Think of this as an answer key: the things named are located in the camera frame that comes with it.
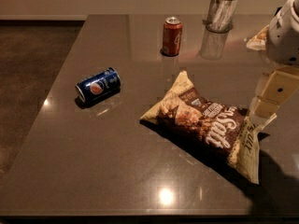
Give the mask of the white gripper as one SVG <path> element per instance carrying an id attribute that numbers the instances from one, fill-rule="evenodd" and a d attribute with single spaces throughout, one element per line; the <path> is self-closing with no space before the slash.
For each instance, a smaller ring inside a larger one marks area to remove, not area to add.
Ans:
<path id="1" fill-rule="evenodd" d="M 269 23 L 267 56 L 277 62 L 299 65 L 299 0 L 287 0 Z M 249 106 L 252 119 L 269 119 L 299 89 L 299 68 L 281 66 L 262 73 Z"/>

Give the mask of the snack bag behind arm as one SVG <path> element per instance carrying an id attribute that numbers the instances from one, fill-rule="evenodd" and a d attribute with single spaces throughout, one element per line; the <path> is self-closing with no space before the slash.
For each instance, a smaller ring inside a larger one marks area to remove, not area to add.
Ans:
<path id="1" fill-rule="evenodd" d="M 266 25 L 257 35 L 252 37 L 247 43 L 246 47 L 248 49 L 261 51 L 266 50 L 266 40 L 267 40 L 267 32 L 269 26 Z"/>

